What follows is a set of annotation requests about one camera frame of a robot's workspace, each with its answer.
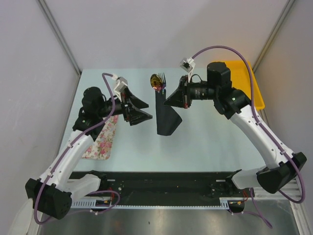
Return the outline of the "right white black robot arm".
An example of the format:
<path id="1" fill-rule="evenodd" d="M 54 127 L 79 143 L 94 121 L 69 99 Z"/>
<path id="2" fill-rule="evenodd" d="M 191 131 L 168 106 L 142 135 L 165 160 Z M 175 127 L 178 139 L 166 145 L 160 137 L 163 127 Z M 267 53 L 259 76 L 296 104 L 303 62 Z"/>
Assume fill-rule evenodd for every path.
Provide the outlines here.
<path id="1" fill-rule="evenodd" d="M 194 100 L 212 100 L 219 114 L 225 116 L 248 137 L 262 156 L 265 167 L 237 170 L 225 184 L 230 196 L 238 196 L 244 188 L 260 186 L 268 193 L 281 192 L 283 186 L 298 176 L 307 161 L 302 153 L 294 153 L 282 144 L 269 129 L 244 91 L 232 85 L 231 69 L 225 62 L 207 65 L 207 80 L 194 82 L 183 75 L 179 86 L 166 96 L 166 78 L 162 73 L 152 74 L 150 84 L 156 94 L 156 129 L 161 136 L 171 135 L 181 118 L 174 108 L 187 109 Z"/>

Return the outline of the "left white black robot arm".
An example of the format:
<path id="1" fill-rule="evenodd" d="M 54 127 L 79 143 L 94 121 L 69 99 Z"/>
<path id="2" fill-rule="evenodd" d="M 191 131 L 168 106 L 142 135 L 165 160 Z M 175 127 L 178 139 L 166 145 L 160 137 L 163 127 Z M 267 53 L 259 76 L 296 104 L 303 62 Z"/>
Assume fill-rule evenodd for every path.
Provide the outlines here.
<path id="1" fill-rule="evenodd" d="M 25 185 L 28 198 L 33 200 L 34 212 L 60 220 L 69 212 L 73 202 L 93 193 L 104 195 L 108 183 L 102 180 L 100 173 L 92 171 L 71 184 L 68 180 L 111 116 L 123 115 L 130 125 L 137 125 L 152 119 L 152 115 L 144 111 L 148 107 L 127 87 L 109 99 L 105 99 L 98 87 L 86 89 L 65 148 L 39 179 L 29 179 Z"/>

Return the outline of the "iridescent rainbow fork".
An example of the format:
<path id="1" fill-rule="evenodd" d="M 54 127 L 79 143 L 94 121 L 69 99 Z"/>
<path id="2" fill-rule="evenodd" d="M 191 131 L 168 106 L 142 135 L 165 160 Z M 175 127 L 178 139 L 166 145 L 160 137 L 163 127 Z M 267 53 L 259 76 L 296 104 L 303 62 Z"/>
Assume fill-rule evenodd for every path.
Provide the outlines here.
<path id="1" fill-rule="evenodd" d="M 158 74 L 160 79 L 161 79 L 161 92 L 162 94 L 164 94 L 166 92 L 166 77 L 165 77 L 165 73 L 159 73 Z"/>

